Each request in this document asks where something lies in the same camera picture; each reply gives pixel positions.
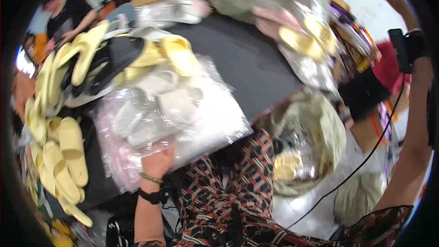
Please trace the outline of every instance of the black t-shirt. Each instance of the black t-shirt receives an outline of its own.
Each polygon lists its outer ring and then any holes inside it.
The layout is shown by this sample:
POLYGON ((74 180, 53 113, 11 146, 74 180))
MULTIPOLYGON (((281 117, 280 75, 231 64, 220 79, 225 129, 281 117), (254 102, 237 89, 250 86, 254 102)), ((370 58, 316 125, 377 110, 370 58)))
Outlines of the black t-shirt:
POLYGON ((55 44, 62 41, 62 35, 76 29, 82 19, 92 10, 86 0, 65 0, 64 8, 47 22, 47 39, 55 39, 55 44))

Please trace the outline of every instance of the black table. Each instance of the black table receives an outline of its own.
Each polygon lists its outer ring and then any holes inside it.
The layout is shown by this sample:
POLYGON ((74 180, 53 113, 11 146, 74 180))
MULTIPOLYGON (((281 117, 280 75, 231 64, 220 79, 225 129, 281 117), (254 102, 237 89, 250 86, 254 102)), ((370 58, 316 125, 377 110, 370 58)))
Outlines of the black table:
MULTIPOLYGON (((276 43, 253 25, 215 13, 200 24, 179 24, 169 31, 187 38, 195 53, 213 58, 223 80, 236 89, 233 95, 248 120, 285 99, 302 84, 276 43)), ((85 136, 92 124, 81 123, 85 136)), ((86 150, 86 162, 89 183, 84 188, 85 201, 78 205, 81 210, 119 195, 113 180, 105 177, 96 136, 86 150)), ((57 200, 49 194, 47 199, 54 216, 65 217, 57 200)))

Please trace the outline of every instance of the black pants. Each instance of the black pants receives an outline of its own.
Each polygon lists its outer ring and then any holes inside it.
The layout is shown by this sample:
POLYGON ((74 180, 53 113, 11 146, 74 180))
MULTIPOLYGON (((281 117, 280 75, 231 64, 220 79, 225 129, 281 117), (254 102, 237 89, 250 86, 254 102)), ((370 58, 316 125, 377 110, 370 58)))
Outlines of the black pants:
POLYGON ((338 92, 345 105, 349 107, 355 122, 366 118, 378 103, 392 95, 376 78, 371 68, 357 75, 347 84, 339 86, 338 92))

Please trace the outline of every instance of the patterned dress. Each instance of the patterned dress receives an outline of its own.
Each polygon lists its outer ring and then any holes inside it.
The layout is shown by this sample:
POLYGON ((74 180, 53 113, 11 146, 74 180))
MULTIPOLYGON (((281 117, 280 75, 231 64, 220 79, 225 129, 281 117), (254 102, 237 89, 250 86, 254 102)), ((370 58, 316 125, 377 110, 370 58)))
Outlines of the patterned dress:
MULTIPOLYGON (((209 247, 344 247, 391 246, 413 206, 393 207, 363 217, 344 231, 343 241, 329 241, 289 232, 271 218, 273 149, 264 131, 253 134, 242 148, 225 187, 209 157, 186 172, 179 197, 182 228, 173 246, 209 247)), ((159 241, 136 243, 159 246, 159 241)))

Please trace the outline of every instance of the green bracelet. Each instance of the green bracelet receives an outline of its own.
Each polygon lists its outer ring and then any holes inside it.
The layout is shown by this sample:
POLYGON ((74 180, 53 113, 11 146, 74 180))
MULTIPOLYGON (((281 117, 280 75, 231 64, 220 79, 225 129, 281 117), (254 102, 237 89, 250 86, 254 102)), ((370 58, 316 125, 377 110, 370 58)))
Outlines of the green bracelet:
POLYGON ((147 180, 149 180, 149 181, 152 181, 152 182, 154 182, 154 183, 157 183, 157 184, 162 184, 162 183, 163 183, 163 180, 162 180, 162 179, 153 178, 153 177, 151 177, 151 176, 149 176, 149 175, 147 175, 146 173, 143 173, 143 172, 141 172, 141 173, 139 173, 139 174, 140 174, 140 176, 141 176, 142 178, 145 178, 145 179, 147 179, 147 180))

